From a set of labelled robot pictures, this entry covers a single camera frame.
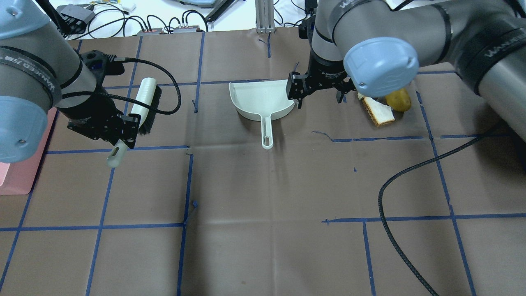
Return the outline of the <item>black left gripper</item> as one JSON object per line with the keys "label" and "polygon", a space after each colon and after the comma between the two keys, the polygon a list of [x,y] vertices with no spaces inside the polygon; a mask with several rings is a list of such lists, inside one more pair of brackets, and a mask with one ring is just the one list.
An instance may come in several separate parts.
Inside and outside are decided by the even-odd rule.
{"label": "black left gripper", "polygon": [[114,149],[134,148],[141,123],[141,115],[126,116],[117,109],[112,96],[106,92],[93,92],[79,105],[67,108],[68,129],[92,140],[110,142]]}

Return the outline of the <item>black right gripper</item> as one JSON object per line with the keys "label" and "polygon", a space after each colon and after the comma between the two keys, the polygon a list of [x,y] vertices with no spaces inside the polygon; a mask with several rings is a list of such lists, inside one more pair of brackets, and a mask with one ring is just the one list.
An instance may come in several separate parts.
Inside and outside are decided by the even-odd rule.
{"label": "black right gripper", "polygon": [[356,91],[353,81],[347,79],[342,61],[310,58],[306,73],[292,71],[287,79],[287,99],[295,100],[301,109],[304,98],[318,90],[335,88],[337,103],[346,103],[346,94]]}

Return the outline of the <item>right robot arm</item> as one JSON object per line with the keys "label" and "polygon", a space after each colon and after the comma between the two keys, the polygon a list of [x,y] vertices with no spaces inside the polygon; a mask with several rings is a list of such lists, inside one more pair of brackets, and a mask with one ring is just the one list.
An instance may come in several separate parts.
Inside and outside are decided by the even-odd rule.
{"label": "right robot arm", "polygon": [[510,0],[448,0],[396,11],[385,0],[321,0],[308,28],[310,60],[286,92],[381,97],[423,66],[449,62],[462,82],[525,139],[525,16]]}

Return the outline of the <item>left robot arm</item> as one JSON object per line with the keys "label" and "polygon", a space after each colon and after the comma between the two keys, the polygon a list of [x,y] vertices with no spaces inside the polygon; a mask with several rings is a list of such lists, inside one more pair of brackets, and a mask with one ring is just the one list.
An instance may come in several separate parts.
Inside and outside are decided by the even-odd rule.
{"label": "left robot arm", "polygon": [[78,54],[32,0],[2,0],[0,14],[1,162],[36,153],[52,108],[76,133],[134,148],[141,116],[124,115],[102,86],[124,71],[116,57]]}

